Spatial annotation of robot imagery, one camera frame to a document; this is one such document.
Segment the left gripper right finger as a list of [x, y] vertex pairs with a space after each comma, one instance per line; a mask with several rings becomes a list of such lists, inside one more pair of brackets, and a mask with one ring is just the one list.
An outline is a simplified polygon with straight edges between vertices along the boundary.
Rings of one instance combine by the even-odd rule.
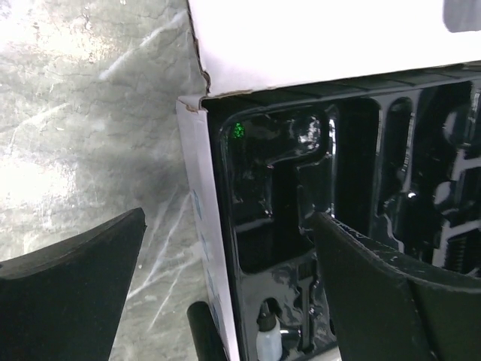
[[343, 360], [478, 360], [480, 280], [310, 217]]

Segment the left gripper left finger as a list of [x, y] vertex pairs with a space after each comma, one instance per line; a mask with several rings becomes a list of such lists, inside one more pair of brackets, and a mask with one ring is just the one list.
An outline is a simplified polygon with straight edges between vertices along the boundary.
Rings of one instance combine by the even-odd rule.
[[142, 208], [1, 263], [3, 360], [107, 360], [146, 231]]

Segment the small black cylinder battery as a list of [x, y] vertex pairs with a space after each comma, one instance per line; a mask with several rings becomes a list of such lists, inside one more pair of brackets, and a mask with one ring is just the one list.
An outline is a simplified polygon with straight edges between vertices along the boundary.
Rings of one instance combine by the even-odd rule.
[[197, 301], [187, 309], [187, 318], [198, 361], [227, 361], [222, 339], [206, 302]]

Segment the white hair clipper kit box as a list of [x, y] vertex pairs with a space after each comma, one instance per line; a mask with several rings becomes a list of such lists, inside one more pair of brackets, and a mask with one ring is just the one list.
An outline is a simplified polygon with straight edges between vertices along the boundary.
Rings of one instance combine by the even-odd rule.
[[190, 1], [177, 119], [228, 360], [343, 360], [310, 217], [480, 280], [478, 1]]

